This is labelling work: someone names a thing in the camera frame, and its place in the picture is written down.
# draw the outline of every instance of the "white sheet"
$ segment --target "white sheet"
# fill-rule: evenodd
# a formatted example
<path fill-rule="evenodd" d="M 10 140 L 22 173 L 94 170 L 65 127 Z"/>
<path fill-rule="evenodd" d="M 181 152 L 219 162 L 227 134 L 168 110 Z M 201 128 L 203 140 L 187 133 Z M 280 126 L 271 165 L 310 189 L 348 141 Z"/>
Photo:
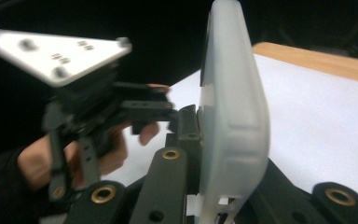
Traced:
<path fill-rule="evenodd" d="M 358 192 L 358 82 L 255 55 L 271 119 L 270 157 L 298 187 L 311 192 L 333 181 Z M 176 108 L 198 104 L 200 72 L 172 86 Z M 129 185 L 147 173 L 165 143 L 166 123 L 147 147 L 125 134 L 130 156 L 106 179 Z"/>

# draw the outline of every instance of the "black sleeve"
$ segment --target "black sleeve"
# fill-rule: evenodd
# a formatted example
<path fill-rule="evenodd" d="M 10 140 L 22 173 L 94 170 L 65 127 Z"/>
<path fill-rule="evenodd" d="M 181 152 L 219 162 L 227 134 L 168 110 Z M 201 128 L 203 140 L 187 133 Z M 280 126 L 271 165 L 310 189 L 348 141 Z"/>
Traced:
<path fill-rule="evenodd" d="M 0 223 L 38 223 L 53 212 L 48 187 L 31 192 L 17 164 L 23 148 L 0 154 Z"/>

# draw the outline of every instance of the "wooden table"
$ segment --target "wooden table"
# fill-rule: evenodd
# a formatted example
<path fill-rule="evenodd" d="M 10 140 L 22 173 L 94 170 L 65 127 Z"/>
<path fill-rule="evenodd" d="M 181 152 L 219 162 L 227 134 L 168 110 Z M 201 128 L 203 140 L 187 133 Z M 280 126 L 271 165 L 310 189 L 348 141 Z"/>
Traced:
<path fill-rule="evenodd" d="M 259 43 L 253 49 L 258 55 L 358 80 L 358 59 L 271 43 Z"/>

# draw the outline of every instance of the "wooden edge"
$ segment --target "wooden edge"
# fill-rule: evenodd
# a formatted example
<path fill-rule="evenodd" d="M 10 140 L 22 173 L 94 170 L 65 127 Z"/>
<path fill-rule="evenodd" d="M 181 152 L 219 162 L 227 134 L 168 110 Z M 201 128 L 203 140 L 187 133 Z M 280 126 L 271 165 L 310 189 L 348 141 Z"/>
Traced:
<path fill-rule="evenodd" d="M 331 55 L 306 49 L 259 43 L 253 46 L 255 54 L 307 67 L 339 77 L 358 80 L 358 59 Z"/>

